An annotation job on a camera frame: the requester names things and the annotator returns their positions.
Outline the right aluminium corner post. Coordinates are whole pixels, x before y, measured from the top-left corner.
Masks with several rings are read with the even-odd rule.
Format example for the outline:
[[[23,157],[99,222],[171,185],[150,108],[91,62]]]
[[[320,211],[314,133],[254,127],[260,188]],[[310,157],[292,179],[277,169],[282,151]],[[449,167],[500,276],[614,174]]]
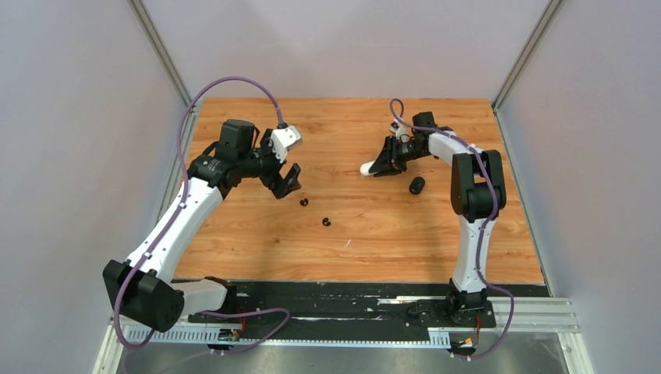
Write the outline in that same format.
[[[550,25],[556,18],[557,13],[563,4],[563,0],[549,0],[546,2],[546,6],[541,16],[529,34],[518,57],[514,61],[514,64],[507,74],[500,90],[491,102],[493,113],[497,113],[503,107],[511,91],[514,89],[514,85],[518,81],[519,76],[523,73],[530,58],[534,55],[539,43],[550,28]]]

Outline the aluminium corner post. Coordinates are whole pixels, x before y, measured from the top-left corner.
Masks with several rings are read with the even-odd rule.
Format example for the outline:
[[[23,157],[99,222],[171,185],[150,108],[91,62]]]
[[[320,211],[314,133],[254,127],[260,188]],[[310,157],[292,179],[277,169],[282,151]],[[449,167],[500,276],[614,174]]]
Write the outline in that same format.
[[[550,25],[556,18],[557,13],[563,4],[563,0],[549,0],[546,2],[546,6],[541,16],[529,34],[518,57],[514,61],[514,64],[507,74],[500,90],[491,102],[493,113],[497,113],[503,107],[511,91],[514,89],[514,85],[518,81],[519,76],[523,73],[530,58],[534,55],[539,43],[550,28]]]
[[[143,29],[150,46],[162,64],[175,92],[179,96],[179,99],[185,106],[188,106],[192,101],[191,94],[157,29],[156,23],[152,20],[146,4],[142,0],[128,0],[127,2],[132,8],[139,25]]]

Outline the white earbud charging case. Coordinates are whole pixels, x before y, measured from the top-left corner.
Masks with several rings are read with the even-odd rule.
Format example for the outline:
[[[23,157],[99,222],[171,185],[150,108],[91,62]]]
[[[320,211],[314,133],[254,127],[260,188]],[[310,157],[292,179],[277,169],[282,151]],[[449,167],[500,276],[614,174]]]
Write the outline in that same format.
[[[359,172],[362,176],[374,176],[376,174],[376,169],[374,167],[375,162],[369,161],[361,165]]]

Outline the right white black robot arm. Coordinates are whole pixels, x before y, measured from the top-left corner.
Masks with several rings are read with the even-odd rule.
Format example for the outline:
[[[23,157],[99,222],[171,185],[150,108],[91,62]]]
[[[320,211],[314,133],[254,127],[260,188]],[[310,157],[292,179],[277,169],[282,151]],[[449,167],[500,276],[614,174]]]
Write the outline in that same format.
[[[507,202],[502,157],[467,143],[449,127],[439,127],[430,111],[412,118],[412,126],[393,125],[376,160],[361,166],[362,175],[398,175],[409,161],[433,156],[451,168],[451,206],[460,227],[458,261],[445,299],[445,314],[455,325],[465,325],[486,310],[487,288],[483,269],[490,236]]]

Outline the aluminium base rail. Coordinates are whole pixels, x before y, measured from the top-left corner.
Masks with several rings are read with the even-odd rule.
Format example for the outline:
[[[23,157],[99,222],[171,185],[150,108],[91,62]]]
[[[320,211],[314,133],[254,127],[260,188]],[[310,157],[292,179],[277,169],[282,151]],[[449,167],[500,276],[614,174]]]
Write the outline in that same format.
[[[571,303],[552,298],[540,285],[509,284],[504,292],[486,290],[486,305],[451,306],[446,284],[238,282],[231,286],[220,312],[238,319],[239,312],[287,309],[309,322],[390,321],[421,327],[577,331]]]

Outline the black earbud charging case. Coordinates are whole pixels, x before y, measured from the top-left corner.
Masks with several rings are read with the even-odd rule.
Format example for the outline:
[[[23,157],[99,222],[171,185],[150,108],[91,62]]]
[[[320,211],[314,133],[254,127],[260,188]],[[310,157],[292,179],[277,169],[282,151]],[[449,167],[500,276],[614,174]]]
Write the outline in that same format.
[[[426,180],[421,176],[416,176],[411,180],[408,190],[412,195],[417,196],[422,192],[425,185]]]

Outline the left aluminium corner post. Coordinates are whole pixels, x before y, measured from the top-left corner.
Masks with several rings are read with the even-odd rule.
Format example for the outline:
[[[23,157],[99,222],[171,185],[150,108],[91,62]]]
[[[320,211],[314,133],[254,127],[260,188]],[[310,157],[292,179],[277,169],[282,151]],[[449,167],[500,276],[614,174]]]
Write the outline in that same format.
[[[139,25],[143,29],[150,46],[162,64],[175,92],[179,96],[179,99],[185,106],[188,106],[192,101],[191,94],[157,29],[156,23],[152,20],[146,4],[142,0],[128,0],[127,2],[132,8]]]

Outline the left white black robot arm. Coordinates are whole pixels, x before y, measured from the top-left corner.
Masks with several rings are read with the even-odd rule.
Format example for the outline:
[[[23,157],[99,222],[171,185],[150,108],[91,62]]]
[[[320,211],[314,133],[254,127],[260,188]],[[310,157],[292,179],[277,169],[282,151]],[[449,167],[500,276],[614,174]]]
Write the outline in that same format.
[[[247,178],[257,178],[275,198],[300,189],[301,168],[281,174],[288,152],[302,143],[293,125],[259,131],[248,121],[229,119],[188,167],[175,200],[151,233],[126,260],[111,260],[102,276],[116,317],[124,316],[157,332],[170,330],[182,316],[209,311],[221,322],[233,320],[239,301],[228,282],[216,277],[175,283],[182,255],[205,220],[230,191]]]

